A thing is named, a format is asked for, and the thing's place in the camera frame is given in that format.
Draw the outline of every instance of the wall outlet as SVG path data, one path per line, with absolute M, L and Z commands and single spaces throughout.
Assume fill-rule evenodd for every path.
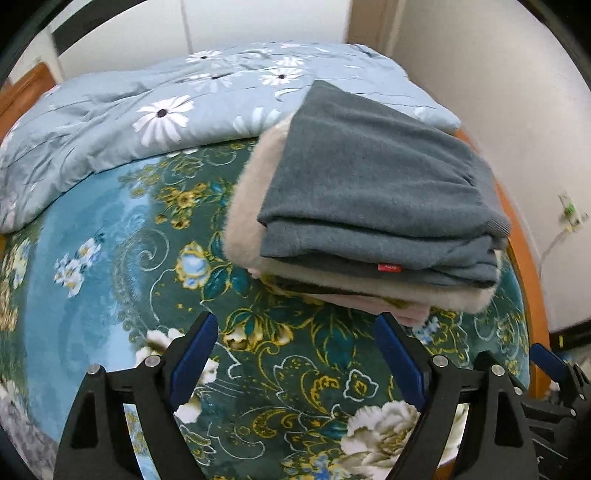
M 583 226 L 589 220 L 589 215 L 578 210 L 567 193 L 559 194 L 558 198 L 563 207 L 562 220 L 568 222 L 573 229 Z

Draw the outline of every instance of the light blue duvet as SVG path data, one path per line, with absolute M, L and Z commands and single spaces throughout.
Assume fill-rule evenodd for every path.
M 92 173 L 256 137 L 297 110 L 316 79 L 448 133 L 460 124 L 396 62 L 359 45 L 251 44 L 91 73 L 47 92 L 3 140 L 0 233 L 21 229 Z

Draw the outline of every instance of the beige fleece fabric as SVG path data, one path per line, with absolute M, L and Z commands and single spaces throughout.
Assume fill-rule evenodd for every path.
M 224 252 L 230 261 L 243 268 L 254 268 L 282 278 L 357 294 L 413 301 L 445 310 L 478 313 L 487 307 L 496 286 L 487 289 L 443 287 L 394 279 L 359 278 L 261 257 L 259 251 L 265 227 L 256 218 L 281 160 L 290 122 L 291 117 L 288 117 L 261 135 L 234 188 L 223 241 Z

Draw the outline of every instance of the wooden bed frame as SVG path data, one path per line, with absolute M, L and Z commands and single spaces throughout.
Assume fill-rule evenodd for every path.
M 460 129 L 456 134 L 456 138 L 463 140 L 474 151 L 478 152 L 478 149 L 464 130 Z M 509 197 L 498 182 L 496 188 L 503 209 L 512 223 L 507 253 L 513 263 L 515 274 L 521 286 L 530 345 L 541 343 L 549 349 L 550 334 L 548 332 L 548 320 L 546 318 L 542 288 L 538 279 L 538 271 L 534 259 L 531 256 L 525 234 L 519 224 L 517 214 L 509 201 Z M 543 398 L 549 386 L 549 377 L 534 364 L 530 364 L 530 395 L 535 398 Z
M 10 127 L 28 111 L 39 97 L 55 86 L 49 69 L 40 63 L 16 84 L 7 87 L 0 93 L 0 140 L 6 135 Z M 467 142 L 477 150 L 468 135 L 460 130 L 459 139 Z M 519 225 L 519 220 L 507 195 L 498 185 L 499 197 L 505 213 L 511 218 L 513 230 L 509 237 L 509 256 L 513 262 L 515 272 L 521 285 L 524 299 L 525 316 L 528 325 L 530 344 L 541 343 L 549 346 L 548 324 L 544 309 L 544 300 L 538 280 L 537 270 L 531 256 L 527 240 Z M 5 247 L 6 239 L 0 235 L 0 259 Z M 530 394 L 541 398 L 550 385 L 550 379 L 537 367 L 530 368 Z

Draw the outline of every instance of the metal screw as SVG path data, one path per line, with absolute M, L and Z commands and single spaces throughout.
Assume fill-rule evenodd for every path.
M 156 367 L 160 364 L 160 356 L 159 355 L 150 355 L 146 360 L 144 360 L 146 367 Z
M 449 364 L 449 360 L 443 355 L 435 355 L 433 357 L 433 363 L 440 368 L 446 367 Z
M 100 372 L 100 365 L 99 364 L 92 364 L 86 369 L 86 373 L 89 375 L 96 375 Z
M 493 365 L 491 367 L 491 372 L 493 372 L 497 377 L 502 377 L 505 375 L 505 369 L 500 365 Z

